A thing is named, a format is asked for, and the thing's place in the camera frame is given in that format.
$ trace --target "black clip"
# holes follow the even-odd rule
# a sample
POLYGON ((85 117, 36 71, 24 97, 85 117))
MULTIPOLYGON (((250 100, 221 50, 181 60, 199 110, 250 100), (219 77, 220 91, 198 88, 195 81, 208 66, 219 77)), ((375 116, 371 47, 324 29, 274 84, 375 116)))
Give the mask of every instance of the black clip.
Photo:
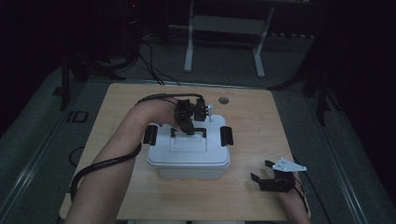
POLYGON ((194 105, 190 100, 178 100, 175 108, 175 119, 180 130, 186 135, 194 135, 194 126, 191 116, 194 114, 194 105))
POLYGON ((220 128, 220 138, 222 147, 227 145, 233 146, 233 129, 227 126, 222 126, 220 128))
POLYGON ((145 137, 143 138, 143 143, 149 143, 151 146, 155 146, 157 143, 157 132, 158 127, 156 125, 149 125, 145 131, 145 137))
MULTIPOLYGON (((271 161, 265 161, 265 165, 273 167, 275 165, 271 161)), ((257 175, 250 173, 251 179, 258 183, 260 190, 273 191, 273 192, 289 192, 294 188, 295 178, 292 172, 282 172, 274 170, 274 179, 260 179, 257 175)))

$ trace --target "white plastic container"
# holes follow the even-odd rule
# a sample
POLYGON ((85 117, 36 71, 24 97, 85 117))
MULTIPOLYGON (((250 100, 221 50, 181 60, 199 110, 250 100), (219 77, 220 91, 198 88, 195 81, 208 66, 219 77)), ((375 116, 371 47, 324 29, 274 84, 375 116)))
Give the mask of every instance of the white plastic container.
POLYGON ((176 132, 171 137, 171 127, 158 128, 155 146, 148 149, 148 163, 158 168, 162 178, 220 178, 230 165, 230 152, 221 146, 220 127, 225 119, 220 115, 207 117, 204 122, 194 121, 194 128, 206 128, 203 133, 186 135, 176 132))

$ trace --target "wooden table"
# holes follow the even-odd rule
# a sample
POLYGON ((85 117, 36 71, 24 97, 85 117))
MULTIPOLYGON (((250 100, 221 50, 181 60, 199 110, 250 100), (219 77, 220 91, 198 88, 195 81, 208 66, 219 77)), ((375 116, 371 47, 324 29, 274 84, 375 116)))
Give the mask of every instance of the wooden table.
MULTIPOLYGON (((91 164, 127 111, 153 93, 199 93, 233 128, 231 164, 220 179, 162 179, 147 162, 148 145, 136 158, 131 184, 118 219, 151 220, 286 220, 276 193, 260 191, 250 172, 272 178, 265 160, 292 160, 276 104, 263 90, 112 84, 92 128, 76 172, 91 164), (220 97, 229 103, 222 105, 220 97)), ((66 195, 60 215, 71 201, 66 195)))

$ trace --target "skin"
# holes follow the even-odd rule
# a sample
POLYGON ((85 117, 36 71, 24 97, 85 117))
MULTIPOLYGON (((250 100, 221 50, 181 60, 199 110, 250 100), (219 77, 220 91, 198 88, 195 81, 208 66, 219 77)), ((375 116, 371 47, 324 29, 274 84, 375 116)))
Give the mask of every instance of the skin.
MULTIPOLYGON (((293 173, 296 179, 299 179, 297 173, 293 173)), ((296 180, 295 187, 300 192, 302 191, 300 183, 296 180)), ((286 211, 288 212, 288 217, 293 223, 297 224, 310 224, 311 220, 305 211, 305 206, 303 200, 301 200, 300 195, 297 193, 295 189, 292 189, 290 192, 281 192, 278 193, 280 200, 283 203, 286 211)))
MULTIPOLYGON (((179 130, 173 114, 176 102, 177 99, 166 98, 135 105, 92 163, 134 152, 150 123, 169 124, 179 130)), ((86 175, 65 223, 115 223, 133 170, 134 158, 86 175)), ((310 223, 304 204, 295 191, 279 193, 279 198, 292 221, 310 223)))

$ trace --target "gray floor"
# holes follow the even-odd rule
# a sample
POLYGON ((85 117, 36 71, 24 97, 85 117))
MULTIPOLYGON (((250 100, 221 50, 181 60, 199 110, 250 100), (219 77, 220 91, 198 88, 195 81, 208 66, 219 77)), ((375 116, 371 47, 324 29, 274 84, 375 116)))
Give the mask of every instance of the gray floor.
MULTIPOLYGON (((268 37, 262 53, 266 77, 257 78, 249 48, 209 47, 198 41, 201 45, 195 46, 192 71, 186 74, 183 40, 147 41, 153 47, 153 65, 182 85, 256 89, 293 77, 312 43, 303 38, 268 37)), ((148 60, 148 47, 142 46, 141 52, 148 60)), ((127 77, 128 83, 154 83, 149 73, 139 67, 144 67, 141 60, 118 74, 127 77)), ((49 76, 0 140, 0 220, 4 223, 57 222, 75 170, 68 156, 85 145, 106 89, 113 82, 95 76, 86 84, 72 82, 72 101, 60 112, 61 99, 52 95, 60 80, 60 70, 49 76), (89 112, 87 122, 67 122, 72 110, 89 112), (32 158, 41 160, 30 162, 32 158)), ((303 85, 296 83, 273 94, 291 151, 299 163, 308 167, 301 176, 309 191, 312 222, 396 223, 395 208, 346 115, 330 105, 332 110, 325 114, 326 126, 320 126, 314 115, 316 98, 304 98, 303 85)), ((78 161, 80 152, 74 154, 73 161, 78 161)))

